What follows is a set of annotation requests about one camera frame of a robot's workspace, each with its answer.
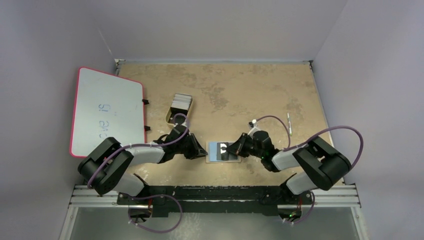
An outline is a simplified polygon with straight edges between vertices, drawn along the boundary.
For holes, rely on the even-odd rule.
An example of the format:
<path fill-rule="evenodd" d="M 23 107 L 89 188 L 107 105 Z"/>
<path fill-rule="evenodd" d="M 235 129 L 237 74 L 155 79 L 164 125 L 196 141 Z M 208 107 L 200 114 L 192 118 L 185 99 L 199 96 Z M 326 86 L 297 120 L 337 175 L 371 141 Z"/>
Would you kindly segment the beige leather card holder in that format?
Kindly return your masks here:
<path fill-rule="evenodd" d="M 227 141 L 210 141 L 207 144 L 207 163 L 239 163 L 241 157 L 232 154 L 226 150 L 226 148 L 233 144 Z"/>

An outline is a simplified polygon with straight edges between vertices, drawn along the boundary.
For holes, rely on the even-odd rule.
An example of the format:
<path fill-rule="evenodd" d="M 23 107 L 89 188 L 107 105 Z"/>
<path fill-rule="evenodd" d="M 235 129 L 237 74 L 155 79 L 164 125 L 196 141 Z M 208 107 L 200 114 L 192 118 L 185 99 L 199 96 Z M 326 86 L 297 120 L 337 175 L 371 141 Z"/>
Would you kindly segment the blue credit card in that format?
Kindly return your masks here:
<path fill-rule="evenodd" d="M 217 163 L 219 160 L 217 159 L 217 143 L 216 141 L 211 141 L 207 144 L 207 162 L 208 163 Z"/>

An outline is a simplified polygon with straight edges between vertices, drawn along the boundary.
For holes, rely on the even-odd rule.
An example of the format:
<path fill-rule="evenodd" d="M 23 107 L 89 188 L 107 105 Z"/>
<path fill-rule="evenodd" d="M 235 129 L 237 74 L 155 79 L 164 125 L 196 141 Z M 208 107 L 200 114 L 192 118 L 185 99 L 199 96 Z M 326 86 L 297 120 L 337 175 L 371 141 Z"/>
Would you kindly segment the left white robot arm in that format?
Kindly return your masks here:
<path fill-rule="evenodd" d="M 114 137 L 108 137 L 82 160 L 77 171 L 99 195 L 121 192 L 142 205 L 149 199 L 147 184 L 138 175 L 127 172 L 130 166 L 162 164 L 176 155 L 194 160 L 207 154 L 185 124 L 176 124 L 170 133 L 150 143 L 123 146 Z"/>

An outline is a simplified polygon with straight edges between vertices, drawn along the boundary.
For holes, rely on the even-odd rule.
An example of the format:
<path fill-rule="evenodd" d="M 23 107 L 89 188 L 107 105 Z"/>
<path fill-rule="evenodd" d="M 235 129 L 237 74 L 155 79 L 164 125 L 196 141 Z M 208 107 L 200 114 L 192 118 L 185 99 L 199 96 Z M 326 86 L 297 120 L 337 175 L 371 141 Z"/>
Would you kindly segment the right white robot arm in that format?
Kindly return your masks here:
<path fill-rule="evenodd" d="M 281 185 L 280 196 L 288 204 L 294 203 L 309 190 L 328 191 L 352 169 L 351 162 L 319 136 L 302 147 L 282 151 L 275 148 L 268 132 L 259 130 L 243 133 L 225 150 L 243 158 L 257 157 L 268 171 L 274 173 L 302 168 L 301 173 L 294 174 Z"/>

